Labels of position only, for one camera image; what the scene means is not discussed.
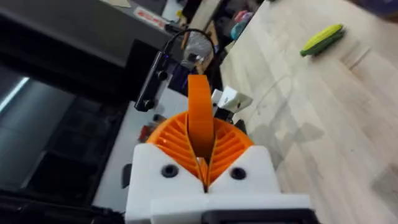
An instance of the colorful object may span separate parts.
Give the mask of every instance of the colorful object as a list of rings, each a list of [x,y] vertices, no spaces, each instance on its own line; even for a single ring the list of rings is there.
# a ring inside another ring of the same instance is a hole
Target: colorful object
[[[243,11],[240,11],[240,12],[238,12],[237,13],[237,15],[235,16],[235,22],[241,22],[242,21],[242,18],[243,18],[243,15],[245,15],[245,13],[247,13],[248,11],[247,10],[243,10]]]
[[[332,25],[314,35],[300,51],[301,56],[316,55],[344,36],[343,25]]]
[[[209,186],[253,145],[241,130],[214,118],[211,110],[207,77],[189,75],[188,111],[164,121],[147,140],[200,179],[204,186]]]
[[[238,39],[253,15],[253,12],[247,12],[246,10],[238,12],[238,15],[235,17],[237,24],[231,29],[231,38],[233,40]]]

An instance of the wire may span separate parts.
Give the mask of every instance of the wire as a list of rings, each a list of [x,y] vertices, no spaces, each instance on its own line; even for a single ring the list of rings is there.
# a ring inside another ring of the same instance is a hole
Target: wire
[[[169,41],[167,41],[167,43],[165,44],[165,46],[162,49],[162,53],[164,53],[166,55],[169,54],[169,52],[170,52],[175,40],[177,39],[177,37],[179,37],[181,35],[184,35],[186,32],[198,32],[201,35],[205,36],[206,40],[208,40],[210,42],[210,44],[211,44],[211,48],[213,49],[213,63],[214,63],[214,65],[213,65],[213,69],[211,71],[211,75],[210,75],[210,78],[209,78],[209,84],[210,84],[210,86],[212,86],[216,68],[218,68],[220,66],[220,64],[218,62],[218,57],[216,56],[216,47],[215,47],[213,41],[211,40],[211,38],[204,31],[202,31],[200,29],[189,28],[189,29],[185,29],[183,31],[180,31],[180,32],[176,33]]]

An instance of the orange flat blade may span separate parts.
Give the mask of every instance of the orange flat blade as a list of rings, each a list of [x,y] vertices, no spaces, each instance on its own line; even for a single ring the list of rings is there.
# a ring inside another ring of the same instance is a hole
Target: orange flat blade
[[[206,75],[188,76],[188,135],[197,157],[209,160],[214,145],[211,91]]]

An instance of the orange 3d printed part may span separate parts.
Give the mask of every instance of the orange 3d printed part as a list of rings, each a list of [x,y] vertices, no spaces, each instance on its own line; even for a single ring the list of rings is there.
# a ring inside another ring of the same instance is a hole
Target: orange 3d printed part
[[[211,111],[207,77],[189,75],[188,111],[164,121],[147,140],[199,178],[205,187],[253,145],[241,130],[214,118]]]

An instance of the black component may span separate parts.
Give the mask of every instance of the black component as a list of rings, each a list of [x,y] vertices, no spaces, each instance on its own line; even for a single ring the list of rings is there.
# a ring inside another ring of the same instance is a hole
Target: black component
[[[235,180],[243,180],[246,178],[246,171],[243,168],[235,167],[231,170],[231,177]]]
[[[236,122],[235,126],[239,128],[244,134],[248,134],[246,131],[246,125],[244,124],[244,121],[242,119],[239,119],[238,122]]]
[[[178,174],[178,167],[174,164],[169,164],[162,168],[162,175],[166,178],[175,177],[177,174]]]
[[[162,83],[156,74],[158,71],[164,71],[168,64],[169,56],[163,52],[158,52],[152,66],[150,67],[149,73],[146,76],[144,86],[141,88],[136,104],[134,105],[138,111],[147,112],[155,106],[154,98],[160,84]]]
[[[157,49],[134,40],[121,67],[0,14],[0,63],[38,81],[112,105],[135,101]]]
[[[231,122],[233,116],[234,113],[223,108],[217,108],[216,113],[214,114],[215,118],[222,119],[223,121],[226,122]]]
[[[174,33],[181,32],[181,30],[182,30],[178,24],[173,23],[173,22],[164,25],[164,29],[165,29],[167,32],[173,33],[173,34],[174,34]]]
[[[230,210],[205,212],[202,224],[288,223],[319,224],[311,209]]]
[[[124,224],[124,218],[105,208],[69,207],[0,194],[0,223]]]
[[[132,168],[132,164],[126,164],[123,167],[122,189],[125,189],[128,185],[130,185],[131,168]]]
[[[144,101],[144,109],[149,111],[150,109],[155,107],[155,101],[153,100],[145,100]]]
[[[166,80],[167,77],[168,77],[168,75],[169,75],[169,74],[167,74],[166,71],[159,71],[159,72],[157,72],[157,78],[158,78],[160,81]]]

